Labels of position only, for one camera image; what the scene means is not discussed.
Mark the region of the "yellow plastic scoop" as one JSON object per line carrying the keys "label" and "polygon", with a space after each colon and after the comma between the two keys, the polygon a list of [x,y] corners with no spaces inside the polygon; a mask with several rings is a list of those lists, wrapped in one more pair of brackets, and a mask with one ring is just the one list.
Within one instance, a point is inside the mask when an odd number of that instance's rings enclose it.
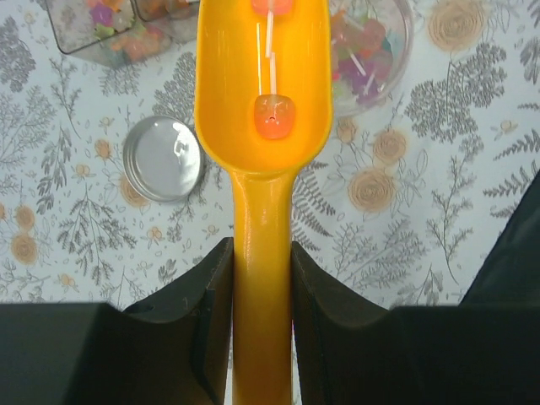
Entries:
{"label": "yellow plastic scoop", "polygon": [[265,18],[247,1],[203,1],[197,27],[195,124],[230,176],[234,199],[235,404],[292,401],[291,199],[300,170],[332,126],[329,6],[297,1],[277,18],[277,88],[296,107],[291,133],[266,140],[253,106],[269,86]]}

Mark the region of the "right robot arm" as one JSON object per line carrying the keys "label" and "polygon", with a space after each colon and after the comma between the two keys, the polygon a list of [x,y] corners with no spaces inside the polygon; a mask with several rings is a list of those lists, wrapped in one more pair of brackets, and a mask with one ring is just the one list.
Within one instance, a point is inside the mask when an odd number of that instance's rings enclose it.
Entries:
{"label": "right robot arm", "polygon": [[539,177],[526,190],[462,305],[539,305]]}

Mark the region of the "clear plastic jar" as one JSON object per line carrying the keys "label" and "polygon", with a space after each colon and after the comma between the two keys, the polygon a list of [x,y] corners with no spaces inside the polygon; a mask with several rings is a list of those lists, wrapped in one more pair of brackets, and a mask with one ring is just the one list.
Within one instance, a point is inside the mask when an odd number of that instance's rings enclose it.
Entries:
{"label": "clear plastic jar", "polygon": [[407,1],[331,1],[332,96],[336,116],[379,105],[401,80],[413,44]]}

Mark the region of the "silver round jar lid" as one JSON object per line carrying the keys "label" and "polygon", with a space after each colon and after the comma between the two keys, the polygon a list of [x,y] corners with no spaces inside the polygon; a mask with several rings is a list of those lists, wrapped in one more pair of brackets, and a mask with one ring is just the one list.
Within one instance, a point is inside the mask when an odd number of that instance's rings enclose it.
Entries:
{"label": "silver round jar lid", "polygon": [[122,150],[130,185],[157,203],[186,198],[203,175],[204,153],[183,122],[169,116],[148,116],[128,132]]}

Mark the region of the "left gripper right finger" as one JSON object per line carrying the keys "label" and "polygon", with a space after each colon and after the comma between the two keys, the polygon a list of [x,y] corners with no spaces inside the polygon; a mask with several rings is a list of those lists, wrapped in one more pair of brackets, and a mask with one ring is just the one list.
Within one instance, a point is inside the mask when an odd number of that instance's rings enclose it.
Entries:
{"label": "left gripper right finger", "polygon": [[305,404],[536,404],[539,305],[384,309],[291,254]]}

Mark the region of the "clear compartment candy box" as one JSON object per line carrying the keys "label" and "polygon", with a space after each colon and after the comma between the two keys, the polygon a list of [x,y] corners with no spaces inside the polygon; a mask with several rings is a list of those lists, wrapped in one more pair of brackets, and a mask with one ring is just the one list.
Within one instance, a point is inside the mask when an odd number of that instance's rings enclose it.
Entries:
{"label": "clear compartment candy box", "polygon": [[198,1],[47,1],[60,52],[108,68],[144,61],[197,36]]}

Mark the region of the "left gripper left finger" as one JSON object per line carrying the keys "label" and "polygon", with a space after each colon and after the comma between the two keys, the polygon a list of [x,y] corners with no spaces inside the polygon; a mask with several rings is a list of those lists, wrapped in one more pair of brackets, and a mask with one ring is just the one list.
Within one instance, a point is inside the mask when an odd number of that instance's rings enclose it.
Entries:
{"label": "left gripper left finger", "polygon": [[233,241],[125,310],[4,304],[4,404],[221,404],[230,350]]}

